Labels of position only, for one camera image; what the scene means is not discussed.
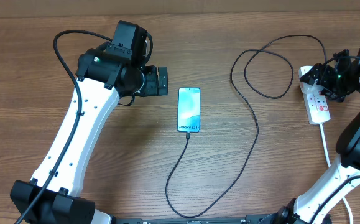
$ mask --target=blue phone screen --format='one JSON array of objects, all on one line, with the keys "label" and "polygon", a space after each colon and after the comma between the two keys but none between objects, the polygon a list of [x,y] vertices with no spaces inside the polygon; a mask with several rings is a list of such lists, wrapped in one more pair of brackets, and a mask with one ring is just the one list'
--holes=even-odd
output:
[{"label": "blue phone screen", "polygon": [[180,88],[178,90],[177,131],[199,132],[200,89]]}]

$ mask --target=wooden tabletop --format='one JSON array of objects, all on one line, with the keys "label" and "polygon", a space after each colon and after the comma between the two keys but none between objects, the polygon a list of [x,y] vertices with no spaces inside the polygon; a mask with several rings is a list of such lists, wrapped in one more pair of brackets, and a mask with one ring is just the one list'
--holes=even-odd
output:
[{"label": "wooden tabletop", "polygon": [[[236,57],[290,34],[318,37],[329,57],[345,48],[356,55],[360,46],[360,11],[0,19],[0,223],[19,216],[9,198],[11,187],[17,179],[28,181],[42,162],[72,97],[73,84],[53,52],[54,36],[84,29],[112,37],[120,19],[152,34],[149,64],[168,68],[170,88],[168,96],[118,106],[91,156],[82,197],[119,218],[178,218],[164,194],[185,145],[185,134],[176,130],[178,88],[201,88],[201,131],[191,135],[169,185],[173,206],[194,215],[236,178],[256,135],[250,110],[229,82]],[[96,37],[70,34],[58,48],[75,71],[79,55],[100,43]],[[291,61],[295,77],[301,66],[324,60],[320,45],[305,37],[281,40],[269,50]],[[243,78],[250,56],[236,65],[234,81],[256,112],[260,135],[239,181],[203,217],[276,212],[327,169],[319,127],[308,123],[297,78],[281,99],[263,98]],[[261,54],[248,76],[259,91],[279,95],[291,74],[282,59]],[[332,119],[325,131],[333,160],[338,136],[360,111],[360,95],[330,102],[329,108]],[[360,187],[347,199],[360,223]],[[348,223],[342,202],[330,213],[334,223]]]}]

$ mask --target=brown wood surface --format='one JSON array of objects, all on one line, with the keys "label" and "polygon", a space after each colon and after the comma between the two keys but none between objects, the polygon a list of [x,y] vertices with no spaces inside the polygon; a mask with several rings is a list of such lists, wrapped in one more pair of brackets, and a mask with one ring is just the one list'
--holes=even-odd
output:
[{"label": "brown wood surface", "polygon": [[[179,212],[194,215],[234,180],[256,135],[250,111],[229,83],[236,57],[289,34],[315,35],[329,57],[344,48],[355,55],[360,46],[360,12],[0,19],[0,223],[18,217],[10,189],[16,179],[29,180],[41,163],[73,92],[53,52],[55,34],[84,29],[113,36],[120,19],[153,35],[149,64],[168,67],[170,91],[169,96],[137,98],[131,107],[118,106],[91,156],[82,197],[119,218],[177,218],[165,201],[164,187],[185,144],[185,134],[176,131],[179,87],[201,88],[201,132],[192,134],[169,194]],[[101,42],[71,34],[58,47],[75,71],[79,55]],[[295,77],[301,66],[323,62],[319,44],[304,37],[281,40],[270,49],[291,61]],[[263,98],[243,79],[249,56],[236,65],[234,80],[256,112],[259,139],[237,184],[203,217],[276,212],[326,170],[319,127],[308,123],[297,79],[283,98]],[[268,95],[281,94],[290,81],[288,65],[271,55],[257,56],[248,74]],[[339,134],[360,110],[360,95],[329,107],[332,120],[325,131],[333,159]],[[360,223],[360,187],[347,199]],[[348,222],[342,203],[331,214],[335,223]]]},{"label": "brown wood surface", "polygon": [[0,18],[360,10],[360,0],[0,0]]}]

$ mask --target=white power cord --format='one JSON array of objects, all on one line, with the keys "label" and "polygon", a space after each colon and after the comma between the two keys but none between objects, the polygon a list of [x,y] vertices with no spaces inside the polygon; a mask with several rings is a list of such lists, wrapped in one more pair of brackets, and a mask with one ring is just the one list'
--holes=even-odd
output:
[{"label": "white power cord", "polygon": [[[322,145],[323,145],[323,151],[325,152],[326,163],[328,164],[328,167],[330,167],[330,159],[328,154],[328,148],[326,146],[325,132],[323,131],[323,123],[319,123],[319,128],[321,129]],[[343,202],[347,208],[347,212],[349,216],[349,224],[354,224],[353,213],[345,197],[343,197]]]}]

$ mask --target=smartphone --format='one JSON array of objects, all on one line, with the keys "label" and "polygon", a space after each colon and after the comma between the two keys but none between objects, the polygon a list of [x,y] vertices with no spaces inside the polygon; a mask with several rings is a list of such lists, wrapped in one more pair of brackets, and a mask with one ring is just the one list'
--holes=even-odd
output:
[{"label": "smartphone", "polygon": [[200,89],[180,88],[178,90],[177,131],[199,132]]}]

